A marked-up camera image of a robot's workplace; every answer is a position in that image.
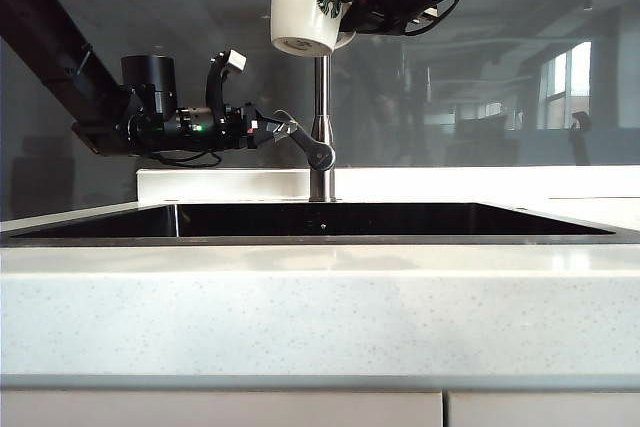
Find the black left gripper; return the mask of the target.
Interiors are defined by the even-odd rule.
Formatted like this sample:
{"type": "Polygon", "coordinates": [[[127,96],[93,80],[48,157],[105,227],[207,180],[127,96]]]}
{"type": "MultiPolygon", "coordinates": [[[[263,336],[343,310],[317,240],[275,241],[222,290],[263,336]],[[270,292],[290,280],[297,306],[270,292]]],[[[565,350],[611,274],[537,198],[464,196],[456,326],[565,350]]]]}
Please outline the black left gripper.
{"type": "Polygon", "coordinates": [[[280,122],[271,118],[256,120],[257,144],[254,139],[252,122],[256,119],[256,107],[252,103],[245,103],[241,107],[225,104],[225,134],[224,147],[226,150],[256,149],[269,141],[278,142],[290,137],[298,131],[296,126],[280,126],[280,122]]]}

